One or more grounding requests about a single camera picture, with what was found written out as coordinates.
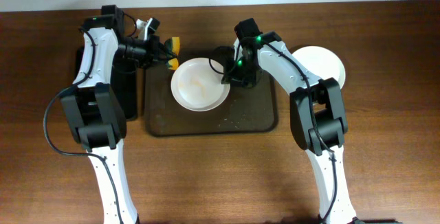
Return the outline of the white plate bottom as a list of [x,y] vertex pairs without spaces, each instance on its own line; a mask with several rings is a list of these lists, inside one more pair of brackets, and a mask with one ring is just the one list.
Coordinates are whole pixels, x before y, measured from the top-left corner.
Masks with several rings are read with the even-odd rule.
[[334,78],[342,89],[346,80],[346,70],[340,58],[331,50],[320,46],[306,46],[292,53],[311,73],[326,80]]

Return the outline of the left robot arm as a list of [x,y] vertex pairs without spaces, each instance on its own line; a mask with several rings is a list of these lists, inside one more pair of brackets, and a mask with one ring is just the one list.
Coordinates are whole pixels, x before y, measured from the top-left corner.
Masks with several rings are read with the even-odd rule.
[[127,119],[111,87],[115,57],[148,67],[159,56],[154,36],[160,22],[137,20],[141,39],[125,37],[123,20],[108,14],[87,19],[82,26],[84,49],[76,78],[60,102],[74,140],[93,166],[105,223],[138,223],[124,169]]

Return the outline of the white plate top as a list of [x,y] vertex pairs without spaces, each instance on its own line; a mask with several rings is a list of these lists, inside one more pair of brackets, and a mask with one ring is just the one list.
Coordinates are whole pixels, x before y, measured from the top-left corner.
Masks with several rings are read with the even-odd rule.
[[174,72],[170,89],[177,103],[190,111],[203,112],[217,108],[230,93],[222,84],[223,66],[209,58],[193,58]]

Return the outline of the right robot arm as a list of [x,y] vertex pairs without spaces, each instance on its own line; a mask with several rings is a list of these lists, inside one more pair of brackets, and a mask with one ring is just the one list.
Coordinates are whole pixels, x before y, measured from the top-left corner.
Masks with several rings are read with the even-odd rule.
[[306,152],[319,196],[320,223],[358,223],[344,173],[344,136],[348,131],[341,88],[303,66],[275,32],[238,34],[232,68],[225,74],[267,72],[289,96],[290,129]]

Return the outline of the yellow green sponge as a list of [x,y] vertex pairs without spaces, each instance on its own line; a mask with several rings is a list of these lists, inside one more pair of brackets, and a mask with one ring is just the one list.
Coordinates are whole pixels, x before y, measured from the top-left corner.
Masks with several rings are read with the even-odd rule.
[[180,51],[180,37],[171,37],[164,43],[167,55],[167,68],[170,70],[176,70],[179,67],[179,51]]

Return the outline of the white plate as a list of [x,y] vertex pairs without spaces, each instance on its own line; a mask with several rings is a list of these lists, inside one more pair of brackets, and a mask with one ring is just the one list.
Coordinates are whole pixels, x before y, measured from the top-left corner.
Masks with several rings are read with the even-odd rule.
[[311,73],[326,80],[334,78],[342,89],[346,80],[346,70],[340,58],[331,50],[320,46],[306,46],[292,53]]
[[222,84],[223,66],[209,58],[193,58],[174,72],[170,89],[177,103],[190,111],[203,112],[217,108],[230,93]]

